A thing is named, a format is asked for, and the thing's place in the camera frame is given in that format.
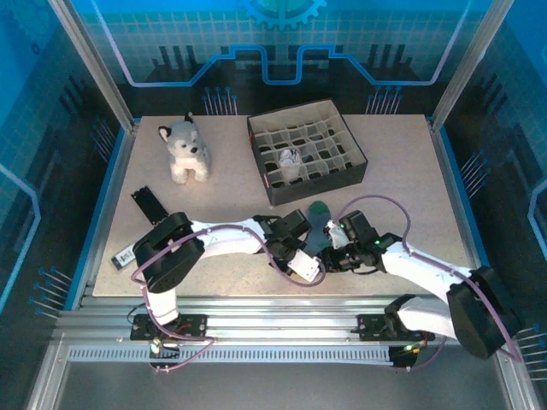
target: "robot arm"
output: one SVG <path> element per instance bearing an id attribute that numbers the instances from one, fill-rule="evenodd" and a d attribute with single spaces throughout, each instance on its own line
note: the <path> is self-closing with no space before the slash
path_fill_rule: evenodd
<path id="1" fill-rule="evenodd" d="M 216 230 L 220 225 L 241 227 Z M 231 224 L 210 224 L 190 221 L 184 213 L 171 214 L 133 246 L 139 266 L 165 249 L 169 244 L 195 232 L 203 232 L 176 246 L 143 271 L 150 309 L 160 325 L 179 316 L 175 287 L 182 282 L 200 259 L 228 254 L 253 255 L 261 244 L 248 231 L 253 231 L 268 248 L 276 265 L 283 272 L 295 272 L 312 282 L 320 271 L 320 261 L 302 252 L 305 242 L 299 240 L 309 230 L 301 211 L 284 218 L 257 215 Z"/>
<path id="2" fill-rule="evenodd" d="M 438 298 L 403 296 L 394 301 L 386 314 L 390 311 L 391 318 L 403 329 L 455 338 L 469 353 L 482 359 L 505 344 L 485 304 L 455 272 L 479 286 L 510 336 L 522 329 L 518 308 L 493 269 L 454 266 L 417 249 L 406 249 L 400 237 L 390 233 L 378 235 L 360 211 L 344 216 L 338 225 L 330 222 L 326 230 L 333 246 L 322 251 L 321 259 L 328 272 L 357 269 L 361 265 L 375 267 L 406 278 Z"/>
<path id="3" fill-rule="evenodd" d="M 215 231 L 218 224 L 189 221 L 184 213 L 169 215 L 133 247 L 137 263 L 142 266 L 170 243 L 194 232 L 202 232 L 193 239 L 173 248 L 169 253 L 144 269 L 149 292 L 150 309 L 161 325 L 177 319 L 175 287 L 184 279 L 197 261 L 203 257 L 231 253 L 255 254 L 261 245 L 243 228 L 254 231 L 266 243 L 276 265 L 287 274 L 296 272 L 313 281 L 320 271 L 346 272 L 361 266 L 406 278 L 438 299 L 402 296 L 385 309 L 386 322 L 391 328 L 405 331 L 427 331 L 456 338 L 471 354 L 486 359 L 504 345 L 497 325 L 475 292 L 453 272 L 458 271 L 478 284 L 495 307 L 510 336 L 521 330 L 522 320 L 516 305 L 500 278 L 489 267 L 471 270 L 448 265 L 417 249 L 404 248 L 402 239 L 387 233 L 378 235 L 365 216 L 355 211 L 332 222 L 326 234 L 332 247 L 321 251 L 317 258 L 303 252 L 305 242 L 299 238 L 310 226 L 297 210 L 284 218 L 257 215 L 230 226 L 242 231 Z M 437 262 L 425 263 L 423 258 Z"/>

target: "wooden table surface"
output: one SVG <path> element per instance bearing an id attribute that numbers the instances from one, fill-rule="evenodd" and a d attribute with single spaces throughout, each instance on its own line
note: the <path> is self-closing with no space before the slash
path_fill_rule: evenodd
<path id="1" fill-rule="evenodd" d="M 286 215 L 295 208 L 304 213 L 322 200 L 338 212 L 350 199 L 382 194 L 397 199 L 412 218 L 409 242 L 416 248 L 460 266 L 468 265 L 454 211 L 423 115 L 345 115 L 369 160 L 361 184 L 271 207 L 256 169 L 244 116 L 198 116 L 205 143 L 213 157 L 212 176 L 206 183 L 190 178 L 176 185 L 170 176 L 168 152 L 158 136 L 161 125 L 179 117 L 144 117 L 138 129 L 126 177 L 121 188 L 109 237 L 97 274 L 94 296 L 140 296 L 129 277 L 136 263 L 117 271 L 111 257 L 151 229 L 130 197 L 148 185 L 169 213 L 184 211 L 191 220 L 233 222 L 255 214 Z M 357 207 L 381 235 L 400 234 L 401 212 L 388 202 L 366 200 Z M 402 278 L 384 273 L 360 277 L 351 272 L 329 274 L 323 284 L 300 288 L 288 284 L 268 266 L 264 255 L 224 255 L 199 261 L 177 287 L 186 296 L 376 296 L 425 293 Z"/>

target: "plush dog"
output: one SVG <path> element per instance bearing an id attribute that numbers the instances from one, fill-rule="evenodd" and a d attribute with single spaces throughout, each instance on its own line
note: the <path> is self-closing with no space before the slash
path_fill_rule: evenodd
<path id="1" fill-rule="evenodd" d="M 158 131 L 168 146 L 171 178 L 175 183 L 185 184 L 190 169 L 196 172 L 196 181 L 209 179 L 211 157 L 191 113 L 171 126 L 160 126 Z"/>

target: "purple cable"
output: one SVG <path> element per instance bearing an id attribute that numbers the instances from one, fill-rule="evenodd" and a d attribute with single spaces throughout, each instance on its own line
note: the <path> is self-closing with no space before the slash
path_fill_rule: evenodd
<path id="1" fill-rule="evenodd" d="M 505 339 L 505 342 L 507 343 L 507 346 L 509 348 L 509 352 L 503 350 L 502 348 L 500 349 L 504 354 L 506 354 L 507 356 L 509 356 L 511 359 L 513 360 L 516 360 L 516 361 L 522 361 L 522 357 L 521 357 L 521 354 L 519 353 L 519 351 L 517 350 L 515 344 L 513 343 L 513 341 L 511 340 L 511 336 L 509 335 L 509 332 L 507 331 L 505 325 L 503 324 L 502 322 L 502 319 L 499 317 L 499 314 L 497 314 L 496 312 L 496 309 L 492 306 L 491 302 L 488 300 L 488 298 L 486 297 L 486 295 L 484 294 L 484 292 L 479 288 L 479 286 L 477 286 L 473 280 L 471 280 L 470 278 L 468 278 L 467 276 L 463 275 L 462 273 L 456 271 L 456 270 L 453 270 L 450 266 L 446 266 L 444 263 L 441 263 L 441 262 L 438 262 L 438 261 L 435 261 L 431 258 L 428 258 L 427 256 L 425 255 L 420 255 L 419 253 L 417 252 L 413 252 L 408 243 L 407 243 L 407 236 L 409 235 L 409 232 L 410 232 L 410 227 L 411 227 L 411 220 L 410 220 L 410 215 L 409 215 L 409 212 L 404 208 L 403 205 L 401 205 L 399 202 L 397 202 L 396 200 L 394 200 L 393 198 L 390 198 L 388 196 L 384 196 L 384 195 L 363 195 L 363 196 L 358 196 L 357 198 L 354 198 L 352 199 L 351 201 L 349 201 L 343 208 L 340 212 L 338 212 L 336 214 L 336 216 L 332 219 L 335 223 L 337 223 L 340 219 L 340 217 L 344 214 L 344 212 L 346 211 L 346 209 L 348 209 L 351 205 L 353 205 L 355 202 L 357 201 L 360 201 L 361 199 L 368 199 L 368 198 L 378 198 L 378 199 L 384 199 L 388 202 L 391 202 L 393 203 L 394 205 L 396 205 L 399 209 L 401 209 L 401 211 L 403 212 L 406 220 L 407 220 L 407 227 L 406 229 L 404 230 L 404 233 L 403 233 L 403 236 L 402 236 L 402 242 L 403 242 L 403 248 L 404 250 L 409 254 L 410 257 L 413 257 L 413 258 L 416 258 L 422 262 L 425 262 L 426 264 L 432 266 L 432 267 L 436 267 L 438 269 L 441 269 L 447 273 L 450 273 L 450 274 L 453 274 L 454 276 L 456 276 L 457 278 L 459 278 L 461 281 L 465 282 L 466 284 L 469 285 L 469 287 L 471 289 L 473 289 L 473 291 L 477 294 L 477 296 L 479 296 L 480 300 L 485 304 L 486 306 L 486 309 L 488 310 L 488 312 L 490 313 L 490 315 L 492 316 L 492 318 L 494 319 L 494 321 L 496 322 L 496 325 L 499 329 L 499 331 L 502 333 L 502 336 L 503 338 Z"/>
<path id="2" fill-rule="evenodd" d="M 160 372 L 169 372 L 169 371 L 172 371 L 172 370 L 176 370 L 178 368 L 181 368 L 182 366 L 185 366 L 187 365 L 188 363 L 194 361 L 197 357 L 199 357 L 201 354 L 205 353 L 207 350 L 209 350 L 211 348 L 211 346 L 213 346 L 213 343 L 215 342 L 215 339 L 213 337 L 190 337 L 190 336 L 183 336 L 183 335 L 179 335 L 177 333 L 174 333 L 173 331 L 170 331 L 168 329 L 166 329 L 164 326 L 160 325 L 160 323 L 157 321 L 156 317 L 154 316 L 154 314 L 152 313 L 152 311 L 150 310 L 150 300 L 148 298 L 148 288 L 146 286 L 146 282 L 141 280 L 141 279 L 138 279 L 137 276 L 142 272 L 144 271 L 146 268 L 148 268 L 150 265 L 152 265 L 153 263 L 155 263 L 156 261 L 158 261 L 161 257 L 163 257 L 167 252 L 170 252 L 171 249 L 177 247 L 177 246 L 180 246 L 182 245 L 183 243 L 186 243 L 188 241 L 190 241 L 191 239 L 193 239 L 194 237 L 199 237 L 200 235 L 204 235 L 204 234 L 207 234 L 207 233 L 210 233 L 212 231 L 220 231 L 220 230 L 224 230 L 224 229 L 231 229 L 231 230 L 235 230 L 235 231 L 245 231 L 247 233 L 249 233 L 254 239 L 256 239 L 258 241 L 258 243 L 261 245 L 262 249 L 264 250 L 264 252 L 266 253 L 266 256 L 268 257 L 268 259 L 270 260 L 270 263 L 272 264 L 273 268 L 281 275 L 282 278 L 286 279 L 288 282 L 292 283 L 292 284 L 296 284 L 298 286 L 302 286 L 302 287 L 306 287 L 306 288 L 310 288 L 312 286 L 317 286 L 318 284 L 321 284 L 324 280 L 325 280 L 325 277 L 326 277 L 326 270 L 325 270 L 325 267 L 323 266 L 322 263 L 320 263 L 320 268 L 321 268 L 321 276 L 318 280 L 316 280 L 315 282 L 311 283 L 311 284 L 303 284 L 303 283 L 300 283 L 300 282 L 297 282 L 296 280 L 294 279 L 291 279 L 289 277 L 287 277 L 283 271 L 281 271 L 281 269 L 279 269 L 279 267 L 277 266 L 277 264 L 275 263 L 274 261 L 274 257 L 272 256 L 272 254 L 270 253 L 270 251 L 268 250 L 268 248 L 266 247 L 266 244 L 264 243 L 264 241 L 262 240 L 261 237 L 258 236 L 258 234 L 256 232 L 254 232 L 252 229 L 250 228 L 247 228 L 245 226 L 240 226 L 240 225 L 230 225 L 230 224 L 223 224 L 223 225 L 217 225 L 217 226 L 212 226 L 210 228 L 207 228 L 207 229 L 202 229 L 201 231 L 198 231 L 198 232 L 194 232 L 194 233 L 191 233 L 190 235 L 186 235 L 185 237 L 182 237 L 181 239 L 178 239 L 176 241 L 174 241 L 173 243 L 171 243 L 170 245 L 168 245 L 166 248 L 162 249 L 160 252 L 158 252 L 156 255 L 152 256 L 150 259 L 148 259 L 144 264 L 142 264 L 141 266 L 139 266 L 137 268 L 137 270 L 131 275 L 131 280 L 133 282 L 135 282 L 136 284 L 138 284 L 140 287 L 141 287 L 141 290 L 143 292 L 143 298 L 144 298 L 144 302 L 146 304 L 146 310 L 148 311 L 148 315 L 150 316 L 150 319 L 152 320 L 152 322 L 154 323 L 154 325 L 160 330 L 162 331 L 163 333 L 165 333 L 166 335 L 174 338 L 174 339 L 178 339 L 178 340 L 182 340 L 182 341 L 185 341 L 185 342 L 207 342 L 209 341 L 209 344 L 207 344 L 204 348 L 202 348 L 201 350 L 199 350 L 198 352 L 196 352 L 192 357 L 186 359 L 185 361 L 177 364 L 177 365 L 173 365 L 173 366 L 170 366 L 170 367 L 166 367 L 166 368 L 160 368 L 160 367 L 157 367 L 156 370 L 157 371 L 160 371 Z"/>
<path id="3" fill-rule="evenodd" d="M 443 340 L 439 344 L 437 350 L 435 350 L 435 353 L 433 353 L 432 356 L 429 359 L 427 359 L 426 361 L 424 361 L 423 363 L 421 363 L 418 366 L 411 367 L 410 369 L 407 370 L 407 372 L 415 372 L 416 370 L 423 369 L 424 367 L 426 367 L 427 365 L 432 363 L 440 355 L 441 350 L 443 350 L 443 347 L 446 344 L 447 340 L 448 340 L 448 337 L 443 337 Z"/>

